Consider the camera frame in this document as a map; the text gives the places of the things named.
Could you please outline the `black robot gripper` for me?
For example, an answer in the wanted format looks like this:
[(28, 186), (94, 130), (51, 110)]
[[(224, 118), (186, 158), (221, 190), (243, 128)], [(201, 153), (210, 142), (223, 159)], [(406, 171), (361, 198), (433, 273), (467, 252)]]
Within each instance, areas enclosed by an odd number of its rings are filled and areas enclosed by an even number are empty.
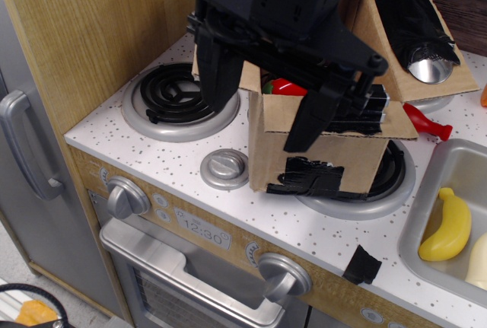
[(196, 0), (189, 16), (202, 98), (216, 113), (250, 62), (307, 90), (285, 142), (306, 152), (343, 97), (368, 97), (387, 61), (345, 27), (340, 0)]

